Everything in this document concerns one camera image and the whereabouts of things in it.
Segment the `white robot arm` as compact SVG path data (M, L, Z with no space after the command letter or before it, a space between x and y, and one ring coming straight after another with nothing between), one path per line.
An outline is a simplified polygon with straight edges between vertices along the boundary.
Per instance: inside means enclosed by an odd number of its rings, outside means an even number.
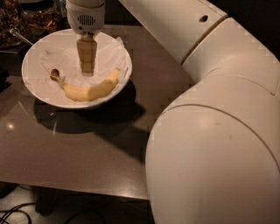
M156 224L280 224L280 64L208 0L119 0L193 79L154 124Z

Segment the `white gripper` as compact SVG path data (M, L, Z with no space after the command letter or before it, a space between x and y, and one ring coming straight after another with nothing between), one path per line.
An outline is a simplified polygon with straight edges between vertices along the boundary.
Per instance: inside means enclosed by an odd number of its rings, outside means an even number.
M102 30L105 19L105 0L66 0L67 21L72 30L82 35L76 42L80 69L93 75L97 42L96 36Z

